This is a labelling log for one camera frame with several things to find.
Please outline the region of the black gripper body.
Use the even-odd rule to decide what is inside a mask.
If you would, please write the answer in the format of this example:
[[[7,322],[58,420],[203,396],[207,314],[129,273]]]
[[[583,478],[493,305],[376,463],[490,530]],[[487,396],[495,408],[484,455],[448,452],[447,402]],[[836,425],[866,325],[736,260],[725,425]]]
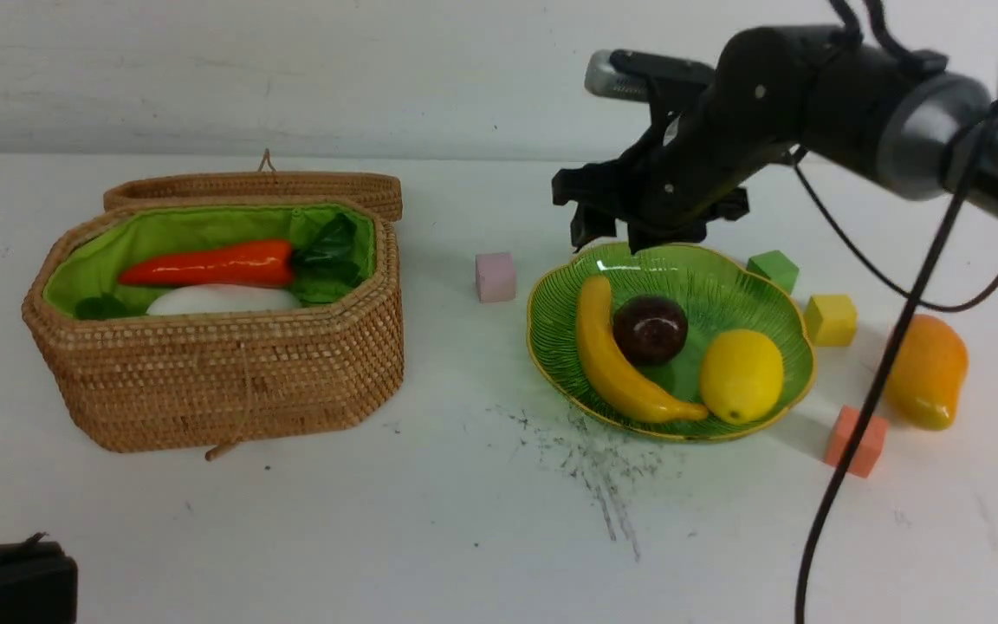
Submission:
[[[721,178],[701,165],[698,180],[685,180],[677,170],[680,162],[669,158],[664,136],[663,130],[648,130],[615,159],[559,170],[551,181],[552,201],[586,203],[614,216],[615,224],[668,231],[749,214],[749,195],[735,174]]]

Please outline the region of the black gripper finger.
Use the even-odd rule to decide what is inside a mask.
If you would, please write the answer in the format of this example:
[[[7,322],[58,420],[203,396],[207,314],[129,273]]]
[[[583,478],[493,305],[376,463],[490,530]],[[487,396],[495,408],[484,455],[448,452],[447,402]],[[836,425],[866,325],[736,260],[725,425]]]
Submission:
[[[580,252],[598,238],[617,236],[615,217],[594,209],[586,203],[578,203],[570,221],[570,240],[574,252]]]

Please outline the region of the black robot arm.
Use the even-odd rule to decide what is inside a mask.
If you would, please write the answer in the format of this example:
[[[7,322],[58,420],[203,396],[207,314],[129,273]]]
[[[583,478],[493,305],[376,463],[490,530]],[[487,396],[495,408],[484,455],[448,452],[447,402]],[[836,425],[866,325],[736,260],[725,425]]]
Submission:
[[[582,248],[627,225],[632,251],[698,244],[751,209],[744,183],[804,147],[904,200],[960,190],[993,96],[934,66],[916,74],[831,25],[745,30],[716,66],[627,49],[587,64],[591,94],[648,104],[651,123],[615,159],[562,169],[555,205],[574,203]]]

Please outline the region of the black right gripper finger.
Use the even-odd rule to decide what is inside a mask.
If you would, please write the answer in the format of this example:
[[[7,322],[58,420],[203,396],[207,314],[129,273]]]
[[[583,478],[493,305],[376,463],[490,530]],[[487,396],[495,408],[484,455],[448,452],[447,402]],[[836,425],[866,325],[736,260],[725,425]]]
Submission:
[[[632,254],[668,244],[700,244],[707,236],[706,221],[693,221],[674,231],[652,229],[641,224],[627,225],[627,245]]]

